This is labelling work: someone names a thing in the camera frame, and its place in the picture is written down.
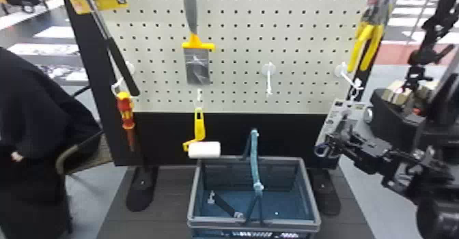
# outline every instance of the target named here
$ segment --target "plastic basket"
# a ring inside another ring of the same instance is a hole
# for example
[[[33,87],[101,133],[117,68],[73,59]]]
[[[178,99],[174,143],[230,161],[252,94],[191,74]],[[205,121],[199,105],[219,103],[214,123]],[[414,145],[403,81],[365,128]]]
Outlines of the plastic basket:
[[[254,201],[254,158],[222,156],[198,161],[187,217],[194,238],[310,239],[319,231],[320,215],[303,160],[257,157],[256,153],[255,159],[264,187],[259,204]],[[212,203],[211,195],[239,215],[231,216],[225,206]]]

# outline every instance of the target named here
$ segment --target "pegboard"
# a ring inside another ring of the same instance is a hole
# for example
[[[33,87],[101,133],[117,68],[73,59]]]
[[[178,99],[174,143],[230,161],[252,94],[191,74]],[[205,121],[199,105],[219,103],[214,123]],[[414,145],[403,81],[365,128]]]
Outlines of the pegboard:
[[[135,111],[192,112],[181,44],[188,40],[183,0],[128,0],[103,13],[126,60],[137,69]],[[349,85],[335,77],[348,61],[367,0],[197,0],[198,34],[213,42],[206,112],[327,113]],[[273,62],[266,97],[263,64]]]

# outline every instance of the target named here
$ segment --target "pegboard hook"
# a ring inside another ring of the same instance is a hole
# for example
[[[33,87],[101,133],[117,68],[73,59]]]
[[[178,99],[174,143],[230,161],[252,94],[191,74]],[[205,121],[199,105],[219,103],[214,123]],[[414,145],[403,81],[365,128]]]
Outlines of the pegboard hook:
[[[262,66],[262,74],[266,76],[266,97],[273,94],[273,88],[271,87],[271,76],[276,73],[276,66],[270,61]]]
[[[335,76],[342,77],[343,79],[345,79],[355,91],[358,92],[360,90],[363,90],[362,81],[359,78],[356,78],[355,81],[352,81],[352,79],[350,79],[350,77],[346,75],[346,70],[347,65],[346,62],[343,61],[340,65],[336,66]]]
[[[202,100],[202,89],[198,88],[196,90],[196,100],[195,100],[195,108],[203,108],[204,101]]]
[[[128,66],[129,73],[133,75],[135,73],[135,66],[133,66],[133,64],[130,63],[129,61],[126,61],[126,66]],[[129,92],[128,90],[122,89],[121,85],[123,82],[124,82],[124,77],[121,76],[120,79],[118,79],[118,81],[116,81],[116,83],[111,86],[111,92],[113,93],[115,97],[117,97],[118,93],[122,91]]]

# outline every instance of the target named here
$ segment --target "pliers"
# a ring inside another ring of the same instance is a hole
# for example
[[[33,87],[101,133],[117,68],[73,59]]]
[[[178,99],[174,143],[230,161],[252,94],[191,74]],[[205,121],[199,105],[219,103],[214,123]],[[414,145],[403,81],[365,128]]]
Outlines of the pliers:
[[[369,0],[369,8],[366,9],[365,13],[362,15],[359,26],[357,27],[357,41],[355,42],[350,57],[348,66],[349,73],[355,70],[363,44],[371,39],[370,47],[368,47],[367,53],[360,65],[360,70],[365,71],[368,69],[378,49],[378,45],[383,38],[386,24],[389,21],[390,13],[392,13],[392,6],[392,0]]]

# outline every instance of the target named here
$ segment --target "paint roller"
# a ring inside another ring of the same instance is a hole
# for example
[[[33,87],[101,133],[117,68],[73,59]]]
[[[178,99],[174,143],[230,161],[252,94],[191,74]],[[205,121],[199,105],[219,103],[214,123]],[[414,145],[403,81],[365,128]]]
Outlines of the paint roller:
[[[204,126],[204,112],[202,108],[195,108],[195,138],[183,143],[183,150],[188,152],[189,158],[218,158],[220,157],[220,142],[201,142],[206,138]]]

